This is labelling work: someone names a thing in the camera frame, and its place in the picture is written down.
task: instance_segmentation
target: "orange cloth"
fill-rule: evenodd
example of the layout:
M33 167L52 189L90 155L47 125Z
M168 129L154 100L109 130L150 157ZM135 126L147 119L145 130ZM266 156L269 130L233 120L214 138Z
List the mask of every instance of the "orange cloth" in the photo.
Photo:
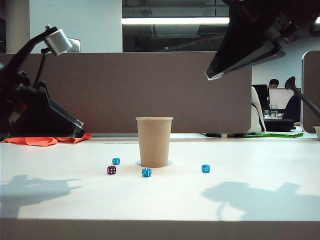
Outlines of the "orange cloth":
M35 136L35 137L10 137L3 140L5 143L32 145L47 147L56 143L73 143L76 144L92 137L92 134L85 133L82 137L51 137L51 136Z

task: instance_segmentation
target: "gray partition panel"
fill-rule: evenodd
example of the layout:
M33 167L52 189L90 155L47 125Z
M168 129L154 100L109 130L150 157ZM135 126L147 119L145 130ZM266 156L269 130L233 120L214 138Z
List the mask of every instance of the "gray partition panel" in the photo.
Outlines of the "gray partition panel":
M302 58L301 91L305 97L320 109L320 51L308 51ZM305 104L301 108L301 124L308 133L316 133L313 126L320 126L320 118Z
M137 133L135 117L174 117L173 133L244 133L251 124L251 67L208 81L216 52L49 54L41 80L88 133ZM0 55L8 63L12 54ZM41 54L21 71L35 79Z

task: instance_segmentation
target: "ceiling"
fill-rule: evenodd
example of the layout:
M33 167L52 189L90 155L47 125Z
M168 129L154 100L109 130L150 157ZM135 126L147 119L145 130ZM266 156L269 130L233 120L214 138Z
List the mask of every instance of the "ceiling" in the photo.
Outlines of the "ceiling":
M222 0L122 0L123 18L228 16ZM227 29L227 25L123 25L123 51L217 50Z

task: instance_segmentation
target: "white wall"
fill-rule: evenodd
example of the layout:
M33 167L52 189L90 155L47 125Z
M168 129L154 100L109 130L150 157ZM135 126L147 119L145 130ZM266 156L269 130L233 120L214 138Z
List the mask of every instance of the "white wall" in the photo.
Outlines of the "white wall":
M6 52L15 54L30 39L29 1L5 1Z
M284 57L253 66L252 84L268 84L270 79L278 79L279 87L284 88L286 80L295 76L295 85L300 88L302 56L310 50L320 50L320 37L297 40L284 49Z
M28 2L16 5L19 11L29 13L28 38L45 31L50 24L63 29L67 37L80 39L81 52L122 52L122 1L119 0L7 0L8 2ZM16 31L16 18L12 15L11 31ZM45 44L39 43L32 53L40 53ZM16 53L19 49L11 49L8 53Z

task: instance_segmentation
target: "cup rim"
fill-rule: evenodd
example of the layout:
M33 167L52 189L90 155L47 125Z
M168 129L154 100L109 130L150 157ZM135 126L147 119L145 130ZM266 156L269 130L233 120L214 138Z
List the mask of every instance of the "cup rim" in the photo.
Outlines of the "cup rim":
M143 116L136 117L136 120L172 120L174 119L172 116Z

